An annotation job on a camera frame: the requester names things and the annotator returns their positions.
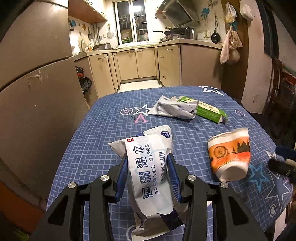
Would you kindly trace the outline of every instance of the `tablecloth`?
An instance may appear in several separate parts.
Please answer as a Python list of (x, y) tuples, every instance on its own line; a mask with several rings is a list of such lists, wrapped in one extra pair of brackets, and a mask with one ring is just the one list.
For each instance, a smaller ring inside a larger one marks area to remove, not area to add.
[[(216, 124), (200, 116), (194, 120), (180, 120), (148, 115), (147, 112), (161, 95), (185, 95), (223, 109), (229, 116), (227, 124)], [(239, 127), (249, 129), (251, 161), (246, 178), (230, 182), (243, 199), (261, 228), (266, 230), (282, 213), (291, 195), (289, 180), (267, 169), (269, 158), (275, 154), (275, 144), (255, 119), (228, 95), (208, 86), (164, 87), (116, 93), (100, 98), (75, 132), (55, 175), (48, 199), (48, 207), (69, 182), (89, 183), (109, 168), (120, 163), (107, 143), (134, 136), (147, 129), (169, 125), (173, 136), (173, 154), (178, 164), (207, 183), (217, 183), (211, 170), (207, 140), (219, 133)], [(127, 188), (118, 204), (109, 204), (114, 240), (131, 240), (135, 228), (133, 211)], [(83, 238), (89, 240), (86, 202)], [(153, 240), (181, 241), (184, 225)], [(207, 240), (213, 240), (213, 212), (208, 207)]]

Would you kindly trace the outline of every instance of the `plastic bag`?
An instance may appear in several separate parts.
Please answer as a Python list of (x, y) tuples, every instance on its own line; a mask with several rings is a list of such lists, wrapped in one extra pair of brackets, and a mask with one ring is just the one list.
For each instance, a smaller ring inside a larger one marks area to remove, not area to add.
[(184, 224), (188, 204), (177, 202), (166, 171), (166, 156), (173, 148), (170, 127), (155, 127), (108, 145), (121, 157), (128, 154), (127, 187), (136, 221), (132, 240), (155, 238)]
[(227, 62), (228, 64), (235, 64), (239, 61), (239, 52), (232, 51), (237, 48), (242, 47), (242, 42), (236, 31), (233, 30), (233, 26), (230, 26), (225, 41), (223, 44), (223, 48), (220, 54), (220, 63), (224, 64)]
[(176, 96), (167, 98), (161, 96), (153, 108), (148, 112), (150, 115), (160, 115), (167, 117), (178, 117), (180, 119), (194, 119), (198, 100), (190, 103), (179, 102)]
[(254, 20), (254, 17), (251, 13), (251, 9), (246, 3), (243, 3), (243, 2), (240, 3), (239, 11), (240, 11), (242, 17), (245, 18), (246, 20), (248, 20), (248, 21)]
[(227, 60), (229, 60), (229, 42), (230, 42), (230, 36), (231, 36), (231, 32), (228, 30), (225, 40), (224, 40), (224, 44), (223, 44), (223, 48), (220, 54), (220, 63), (225, 63)]
[(229, 43), (229, 48), (230, 49), (237, 49), (242, 47), (242, 42), (239, 38), (239, 35), (237, 34), (236, 31), (233, 30), (233, 27), (230, 26), (229, 29), (231, 35), (230, 35), (230, 43)]
[(239, 61), (240, 55), (236, 49), (229, 49), (229, 60), (228, 64), (236, 64)]
[(233, 23), (235, 21), (235, 17), (237, 13), (232, 5), (229, 2), (225, 5), (225, 12), (223, 13), (224, 20), (226, 23)]

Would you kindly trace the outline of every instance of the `crumpled paper cup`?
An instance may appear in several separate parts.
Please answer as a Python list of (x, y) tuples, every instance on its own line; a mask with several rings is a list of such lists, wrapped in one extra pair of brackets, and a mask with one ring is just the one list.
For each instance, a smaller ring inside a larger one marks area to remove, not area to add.
[(251, 158), (247, 128), (222, 133), (207, 141), (211, 167), (221, 182), (246, 177)]

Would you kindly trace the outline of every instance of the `kettle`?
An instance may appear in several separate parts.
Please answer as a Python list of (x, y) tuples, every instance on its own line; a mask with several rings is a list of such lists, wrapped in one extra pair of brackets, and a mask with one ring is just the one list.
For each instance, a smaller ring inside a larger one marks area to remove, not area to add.
[(195, 28), (187, 27), (185, 30), (186, 38), (197, 40), (197, 34)]

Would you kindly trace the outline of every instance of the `green box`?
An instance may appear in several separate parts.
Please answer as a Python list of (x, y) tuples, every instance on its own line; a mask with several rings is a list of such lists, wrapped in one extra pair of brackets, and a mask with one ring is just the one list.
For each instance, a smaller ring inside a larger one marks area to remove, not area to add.
[[(191, 99), (186, 96), (180, 96), (178, 101), (190, 103), (192, 101), (196, 101), (195, 99)], [(223, 111), (218, 109), (215, 106), (209, 105), (207, 103), (199, 101), (196, 114), (199, 116), (202, 116), (204, 118), (207, 118), (211, 121), (214, 121), (216, 123), (227, 123), (228, 122), (228, 115)]]

